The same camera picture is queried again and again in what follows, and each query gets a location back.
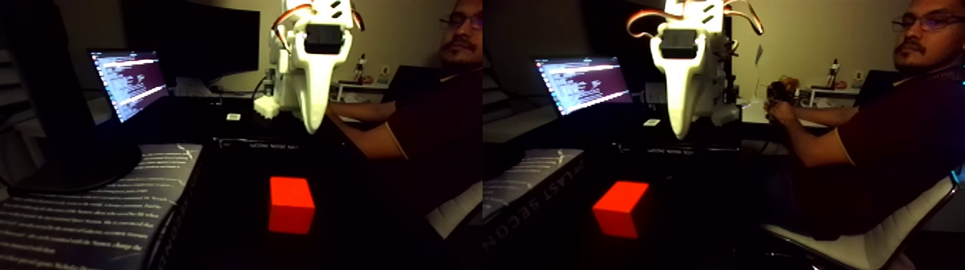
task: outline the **maroon shirt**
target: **maroon shirt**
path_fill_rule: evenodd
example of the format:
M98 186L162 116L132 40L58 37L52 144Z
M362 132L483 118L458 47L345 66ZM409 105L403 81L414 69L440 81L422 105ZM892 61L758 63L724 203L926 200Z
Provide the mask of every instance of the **maroon shirt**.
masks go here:
M413 217L483 179L483 73L470 72L396 101L387 124L405 160L377 162L377 173L397 202Z
M965 70L913 78L863 105L838 136L851 162L798 167L797 198L823 234L858 234L965 162Z

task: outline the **white robotic arm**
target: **white robotic arm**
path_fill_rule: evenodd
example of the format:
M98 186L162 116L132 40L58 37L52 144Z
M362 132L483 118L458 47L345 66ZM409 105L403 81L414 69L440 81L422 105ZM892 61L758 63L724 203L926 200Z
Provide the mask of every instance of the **white robotic arm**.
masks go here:
M361 17L348 0L283 0L286 12L272 26L268 82L277 82L272 95L255 100L255 110L267 119L280 111L295 116L314 134L325 117L335 67L344 63L352 45L350 30ZM294 21L287 29L285 22Z
M667 110L678 139L687 135L695 115L712 110L714 98L724 89L726 74L722 61L734 55L737 48L736 41L731 42L723 33L724 16L751 19L731 11L730 4L737 1L741 0L667 0L664 11L644 10L627 20L626 30L631 36L650 38L653 63L667 76ZM753 8L751 13L755 31L763 34ZM657 27L657 36L630 30L634 21L650 15L667 18Z

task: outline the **eyeglasses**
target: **eyeglasses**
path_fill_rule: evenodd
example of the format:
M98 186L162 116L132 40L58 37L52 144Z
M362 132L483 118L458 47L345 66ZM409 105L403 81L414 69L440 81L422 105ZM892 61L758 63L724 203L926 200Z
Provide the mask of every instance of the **eyeglasses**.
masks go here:
M892 20L892 30L895 32L905 32L915 25L915 22L922 23L922 29L926 32L934 32L944 29L950 24L965 22L965 17L952 16L949 14L927 14L916 18L912 15L897 17Z
M444 30L456 29L462 27L462 24L466 23L466 21L469 21L469 24L471 24L475 30L483 29L483 18L481 16L466 16L466 14L463 13L452 13L443 16L439 19L439 26Z

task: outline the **man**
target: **man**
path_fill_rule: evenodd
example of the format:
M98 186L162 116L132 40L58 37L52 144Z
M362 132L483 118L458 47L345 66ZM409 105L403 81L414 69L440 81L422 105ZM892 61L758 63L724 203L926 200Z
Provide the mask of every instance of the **man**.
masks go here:
M913 0L893 23L906 79L867 105L767 108L797 160L772 179L767 222L819 237L864 233L965 162L965 1ZM798 120L835 127L815 136Z
M440 21L439 89L382 104L331 104L328 111L405 210L419 217L481 180L483 0L460 0ZM360 130L338 116L384 123Z

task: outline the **mustache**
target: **mustache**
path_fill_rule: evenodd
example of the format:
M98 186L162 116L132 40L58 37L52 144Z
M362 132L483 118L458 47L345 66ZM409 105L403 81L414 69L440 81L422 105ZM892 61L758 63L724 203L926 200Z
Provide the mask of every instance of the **mustache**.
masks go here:
M443 45L442 48L443 48L443 49L450 49L450 48L453 48L453 47L455 47L455 46L460 46L460 47L464 47L464 48L467 48L467 49L472 50L472 51L476 51L476 45L473 44L472 42L470 42L468 39L463 38L463 37L455 37L452 41L449 41L449 43L446 43L446 45Z
M895 53L901 52L901 50L905 48L916 50L924 54L924 46L922 46L921 43L918 43L917 40L906 40L905 42L902 42L901 45L895 47Z

